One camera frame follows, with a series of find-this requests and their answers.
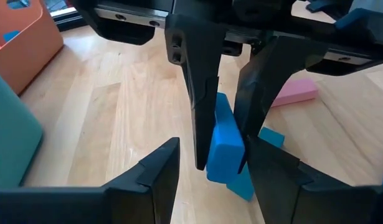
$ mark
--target orange bin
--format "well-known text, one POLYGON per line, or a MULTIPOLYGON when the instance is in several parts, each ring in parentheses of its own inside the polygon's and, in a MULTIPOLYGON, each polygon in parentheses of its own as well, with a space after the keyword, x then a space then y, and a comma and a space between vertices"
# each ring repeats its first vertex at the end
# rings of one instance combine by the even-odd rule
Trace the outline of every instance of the orange bin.
POLYGON ((11 9, 0 0, 0 76, 19 94, 63 46, 62 36, 43 0, 11 9), (9 42, 4 34, 18 30, 9 42))

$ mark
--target wooden surface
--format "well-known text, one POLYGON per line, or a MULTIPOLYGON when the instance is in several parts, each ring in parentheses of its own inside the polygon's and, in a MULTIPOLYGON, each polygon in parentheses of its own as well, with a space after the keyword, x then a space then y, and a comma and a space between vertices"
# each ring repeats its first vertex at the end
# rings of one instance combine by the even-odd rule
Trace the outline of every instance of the wooden surface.
MULTIPOLYGON (((243 201, 194 167, 186 86, 181 69, 166 58, 161 30, 141 47, 102 39, 89 27, 63 36, 64 49, 22 96, 45 130, 25 185, 102 185, 179 136, 172 223, 264 223, 257 199, 243 201)), ((222 57, 219 91, 232 104, 247 51, 222 57)), ((338 78, 292 76, 303 77, 317 81, 319 98, 274 108, 265 125, 314 168, 351 185, 381 184, 383 65, 338 78)))

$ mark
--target teal box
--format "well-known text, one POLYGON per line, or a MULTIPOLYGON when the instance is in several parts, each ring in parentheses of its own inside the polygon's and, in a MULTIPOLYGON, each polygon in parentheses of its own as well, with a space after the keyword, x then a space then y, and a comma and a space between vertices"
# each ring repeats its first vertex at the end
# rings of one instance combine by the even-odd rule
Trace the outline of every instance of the teal box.
POLYGON ((17 187, 43 130, 26 105, 0 77, 0 187, 17 187))

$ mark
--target orange storage box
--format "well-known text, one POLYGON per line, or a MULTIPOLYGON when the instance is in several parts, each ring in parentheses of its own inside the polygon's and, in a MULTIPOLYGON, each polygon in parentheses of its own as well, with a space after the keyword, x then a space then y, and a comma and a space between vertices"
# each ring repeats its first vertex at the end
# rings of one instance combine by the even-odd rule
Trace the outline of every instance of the orange storage box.
POLYGON ((0 76, 19 94, 61 49, 64 42, 43 0, 11 9, 0 0, 0 76), (4 34, 18 30, 9 42, 4 34))

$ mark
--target wooden floor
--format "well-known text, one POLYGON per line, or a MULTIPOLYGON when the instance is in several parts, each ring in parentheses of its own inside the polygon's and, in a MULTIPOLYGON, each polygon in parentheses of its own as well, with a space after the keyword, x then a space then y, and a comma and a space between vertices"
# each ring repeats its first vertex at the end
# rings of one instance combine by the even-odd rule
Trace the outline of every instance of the wooden floor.
MULTIPOLYGON (((26 185, 102 185, 179 136, 172 223, 264 223, 257 199, 243 201, 194 167, 186 86, 166 58, 161 30, 141 47, 89 27, 63 36, 65 47, 22 96, 45 130, 26 185)), ((247 58, 222 57, 219 91, 232 104, 247 58)), ((317 81, 319 98, 274 108, 265 125, 284 134, 285 150, 303 162, 351 185, 381 184, 383 65, 339 78, 292 76, 302 77, 317 81)))

